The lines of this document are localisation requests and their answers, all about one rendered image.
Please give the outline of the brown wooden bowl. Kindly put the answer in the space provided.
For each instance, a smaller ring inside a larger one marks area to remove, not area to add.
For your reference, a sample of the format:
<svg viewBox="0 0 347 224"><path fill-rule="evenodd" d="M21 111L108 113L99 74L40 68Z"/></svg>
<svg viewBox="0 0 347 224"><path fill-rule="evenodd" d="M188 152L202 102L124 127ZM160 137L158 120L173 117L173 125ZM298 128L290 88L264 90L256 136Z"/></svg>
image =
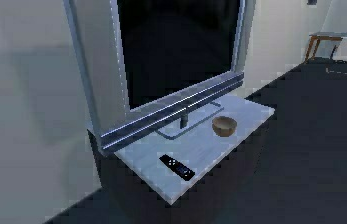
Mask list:
<svg viewBox="0 0 347 224"><path fill-rule="evenodd" d="M231 117L218 116L212 120L212 129L220 137L231 136L237 128L237 121Z"/></svg>

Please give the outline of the brown legged white table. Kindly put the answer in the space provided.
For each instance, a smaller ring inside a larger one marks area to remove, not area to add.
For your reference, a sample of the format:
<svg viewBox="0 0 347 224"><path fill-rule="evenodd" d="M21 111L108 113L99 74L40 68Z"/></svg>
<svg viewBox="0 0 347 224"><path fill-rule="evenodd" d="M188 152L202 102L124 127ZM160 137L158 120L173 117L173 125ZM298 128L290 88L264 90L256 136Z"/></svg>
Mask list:
<svg viewBox="0 0 347 224"><path fill-rule="evenodd" d="M347 39L347 32L316 32L309 35L305 57L303 63L308 63L315 59L315 55L322 41L339 41Z"/></svg>

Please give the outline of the black remote control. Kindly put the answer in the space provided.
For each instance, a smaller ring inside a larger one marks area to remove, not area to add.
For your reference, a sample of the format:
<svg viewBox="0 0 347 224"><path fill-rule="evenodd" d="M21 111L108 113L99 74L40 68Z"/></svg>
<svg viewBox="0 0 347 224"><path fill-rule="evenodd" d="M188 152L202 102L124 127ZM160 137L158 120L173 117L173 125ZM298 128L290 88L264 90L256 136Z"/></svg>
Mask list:
<svg viewBox="0 0 347 224"><path fill-rule="evenodd" d="M162 155L160 157L160 161L169 168L172 172L174 172L176 175L178 175L180 178L182 178L185 181L189 181L195 176L195 172L192 171L190 168L179 162L178 160L168 156L168 155Z"/></svg>

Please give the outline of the silver framed television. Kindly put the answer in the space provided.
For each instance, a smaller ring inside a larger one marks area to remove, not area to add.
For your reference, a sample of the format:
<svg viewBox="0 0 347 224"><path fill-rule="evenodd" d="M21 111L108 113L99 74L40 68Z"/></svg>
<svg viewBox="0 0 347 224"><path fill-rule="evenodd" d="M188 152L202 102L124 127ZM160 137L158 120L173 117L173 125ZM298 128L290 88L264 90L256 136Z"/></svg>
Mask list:
<svg viewBox="0 0 347 224"><path fill-rule="evenodd" d="M63 0L98 151L107 156L238 88L253 0Z"/></svg>

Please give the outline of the white topped dark cabinet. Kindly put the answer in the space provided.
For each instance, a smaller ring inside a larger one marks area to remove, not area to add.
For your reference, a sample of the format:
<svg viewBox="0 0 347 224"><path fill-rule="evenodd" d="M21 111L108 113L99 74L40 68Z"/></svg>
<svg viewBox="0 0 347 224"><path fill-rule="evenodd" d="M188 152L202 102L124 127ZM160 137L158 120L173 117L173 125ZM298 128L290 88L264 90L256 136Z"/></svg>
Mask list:
<svg viewBox="0 0 347 224"><path fill-rule="evenodd" d="M219 137L207 119L174 140L151 133L104 156L90 136L100 183L127 224L212 224L228 197L253 174L275 110L234 95L218 101L236 131ZM168 155L195 172L185 181L161 161Z"/></svg>

